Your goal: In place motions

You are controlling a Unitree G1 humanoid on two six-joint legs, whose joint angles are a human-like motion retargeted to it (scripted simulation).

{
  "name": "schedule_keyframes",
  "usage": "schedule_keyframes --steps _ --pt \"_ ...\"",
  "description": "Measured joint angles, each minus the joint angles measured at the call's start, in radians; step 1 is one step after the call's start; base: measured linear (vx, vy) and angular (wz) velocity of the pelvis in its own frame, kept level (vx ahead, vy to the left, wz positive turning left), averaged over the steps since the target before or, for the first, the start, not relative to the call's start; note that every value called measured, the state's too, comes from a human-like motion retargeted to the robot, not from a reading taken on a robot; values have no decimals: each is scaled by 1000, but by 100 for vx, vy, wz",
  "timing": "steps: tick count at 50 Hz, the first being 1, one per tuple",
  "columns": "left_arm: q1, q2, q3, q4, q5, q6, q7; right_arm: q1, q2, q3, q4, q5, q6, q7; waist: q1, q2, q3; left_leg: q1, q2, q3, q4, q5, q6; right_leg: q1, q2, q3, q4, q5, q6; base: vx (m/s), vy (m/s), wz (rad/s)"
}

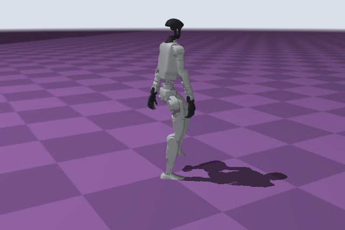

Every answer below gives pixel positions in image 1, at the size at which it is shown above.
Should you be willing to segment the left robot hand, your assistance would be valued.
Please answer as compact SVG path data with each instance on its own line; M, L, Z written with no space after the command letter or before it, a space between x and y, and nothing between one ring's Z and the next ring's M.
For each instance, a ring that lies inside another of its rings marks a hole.
M154 93L154 91L155 91L155 87L152 87L152 89L151 89L151 95L150 95L150 97L149 97L149 99L148 99L148 107L150 108L150 109L156 109L155 107L154 107L154 102L156 103L156 105L157 105L157 102L156 102L156 94L157 93Z

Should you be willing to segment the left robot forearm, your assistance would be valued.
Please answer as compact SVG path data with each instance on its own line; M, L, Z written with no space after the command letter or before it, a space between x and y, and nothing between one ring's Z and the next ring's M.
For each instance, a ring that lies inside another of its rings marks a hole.
M160 84L161 84L161 79L162 79L162 78L159 77L159 72L158 72L157 69L156 69L156 72L155 72L155 79L154 79L153 86L152 86L152 87L155 87L154 93L157 93L157 92L158 92L159 87L160 87ZM152 87L151 87L151 89L152 89Z

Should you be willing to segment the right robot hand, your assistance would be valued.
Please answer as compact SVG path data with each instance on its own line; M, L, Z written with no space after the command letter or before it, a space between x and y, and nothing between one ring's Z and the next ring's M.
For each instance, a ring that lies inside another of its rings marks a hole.
M185 118L191 118L195 113L195 104L193 103L195 100L190 101L190 96L187 96L187 103L188 105L188 115Z

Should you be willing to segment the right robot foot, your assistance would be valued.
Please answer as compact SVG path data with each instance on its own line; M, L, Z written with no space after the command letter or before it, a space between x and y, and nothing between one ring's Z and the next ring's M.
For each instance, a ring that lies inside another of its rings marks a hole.
M168 175L168 174L167 174ZM181 179L184 179L185 177L184 176L180 176L180 175L177 175L175 173L171 173L171 175L167 176L166 173L162 173L160 178L161 179L174 179L174 180L181 180Z

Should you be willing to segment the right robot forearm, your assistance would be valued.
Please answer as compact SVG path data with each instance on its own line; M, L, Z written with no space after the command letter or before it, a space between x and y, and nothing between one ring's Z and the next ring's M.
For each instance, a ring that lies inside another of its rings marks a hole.
M194 100L194 95L193 95L193 90L191 88L191 85L190 85L190 79L189 79L189 72L188 71L184 71L182 73L182 82L181 84L183 85L183 88L184 88L184 92L186 94L186 99L187 99L187 96L190 96L190 101Z

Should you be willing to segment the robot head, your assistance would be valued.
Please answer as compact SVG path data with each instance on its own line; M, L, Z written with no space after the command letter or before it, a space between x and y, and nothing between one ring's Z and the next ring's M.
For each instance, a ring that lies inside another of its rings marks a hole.
M169 38L164 43L173 43L175 39L178 39L181 35L181 28L184 26L184 24L178 20L178 19L169 19L165 26L170 27L171 30L174 30L174 35L169 36ZM178 29L178 35L177 35L177 29Z

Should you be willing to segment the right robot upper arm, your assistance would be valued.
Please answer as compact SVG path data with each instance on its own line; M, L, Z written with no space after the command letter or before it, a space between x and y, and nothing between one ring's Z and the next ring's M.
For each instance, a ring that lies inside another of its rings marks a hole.
M178 76L179 76L179 78L183 79L182 73L184 71L186 71L186 70L184 70L185 61L184 61L184 48L183 48L183 46L173 45L172 46L172 53L175 56Z

